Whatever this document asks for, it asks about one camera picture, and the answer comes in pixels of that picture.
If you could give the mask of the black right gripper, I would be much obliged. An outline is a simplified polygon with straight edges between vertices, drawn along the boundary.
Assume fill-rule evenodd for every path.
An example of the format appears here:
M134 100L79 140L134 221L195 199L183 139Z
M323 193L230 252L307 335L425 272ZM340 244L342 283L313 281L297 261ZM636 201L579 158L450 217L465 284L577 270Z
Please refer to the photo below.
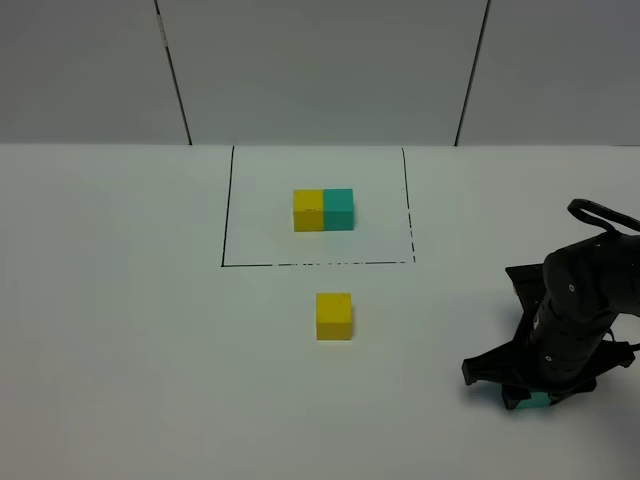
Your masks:
M507 410L526 408L531 392L551 403L595 389L600 375L629 367L639 350L606 340L616 318L639 313L639 242L588 239L549 254L545 296L522 313L511 341L462 363L466 385L501 386Z

